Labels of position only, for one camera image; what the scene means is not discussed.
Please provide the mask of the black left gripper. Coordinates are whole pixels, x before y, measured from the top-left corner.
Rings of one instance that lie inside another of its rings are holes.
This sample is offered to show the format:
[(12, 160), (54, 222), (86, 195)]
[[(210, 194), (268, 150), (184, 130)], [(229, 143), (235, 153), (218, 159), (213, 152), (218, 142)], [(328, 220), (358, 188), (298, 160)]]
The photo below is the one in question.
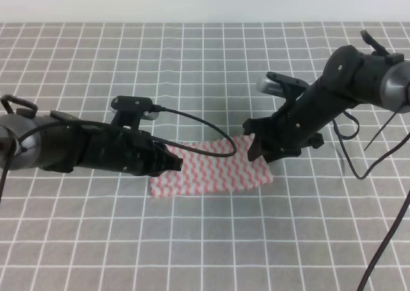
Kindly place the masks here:
[(78, 167), (125, 172), (134, 176), (158, 177), (166, 171), (181, 171), (183, 159), (165, 144), (153, 142), (148, 135), (112, 125), (72, 126)]

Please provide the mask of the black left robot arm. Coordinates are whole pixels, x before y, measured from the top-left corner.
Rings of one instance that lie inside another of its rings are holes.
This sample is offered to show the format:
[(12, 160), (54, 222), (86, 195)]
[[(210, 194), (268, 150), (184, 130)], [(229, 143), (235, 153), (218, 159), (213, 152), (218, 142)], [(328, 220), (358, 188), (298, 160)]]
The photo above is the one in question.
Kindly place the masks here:
[(51, 111), (38, 115), (36, 104), (10, 94), (1, 97), (1, 183), (8, 171), (39, 168), (70, 173), (76, 167), (158, 177), (180, 171), (183, 161), (164, 142), (139, 129), (154, 111), (146, 97), (117, 96), (110, 123), (84, 121)]

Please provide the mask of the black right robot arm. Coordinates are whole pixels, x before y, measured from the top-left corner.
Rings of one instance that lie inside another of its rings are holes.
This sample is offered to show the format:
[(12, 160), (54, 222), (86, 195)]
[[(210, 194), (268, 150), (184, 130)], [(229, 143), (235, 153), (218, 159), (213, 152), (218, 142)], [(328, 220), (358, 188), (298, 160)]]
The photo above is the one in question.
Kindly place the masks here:
[(270, 163), (298, 157), (304, 148), (322, 147), (319, 131), (360, 104), (394, 115), (409, 113), (409, 61), (401, 53), (389, 53), (367, 30), (361, 31), (361, 37), (373, 49), (370, 54), (352, 45), (339, 47), (312, 85), (276, 72), (257, 82), (259, 92), (285, 102), (271, 116), (243, 123), (245, 135), (254, 135), (249, 161), (262, 156)]

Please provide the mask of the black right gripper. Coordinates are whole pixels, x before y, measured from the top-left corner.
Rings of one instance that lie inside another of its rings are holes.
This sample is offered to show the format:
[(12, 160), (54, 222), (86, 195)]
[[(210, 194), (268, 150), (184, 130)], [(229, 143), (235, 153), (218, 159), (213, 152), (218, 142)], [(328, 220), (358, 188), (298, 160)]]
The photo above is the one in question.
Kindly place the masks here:
[(295, 158), (299, 157), (305, 148), (318, 149), (324, 144), (321, 133), (306, 131), (301, 123), (289, 119), (285, 113), (274, 119), (247, 119), (243, 123), (243, 134), (254, 135), (247, 150), (249, 161), (254, 161), (260, 156), (264, 156), (267, 163), (283, 158)]

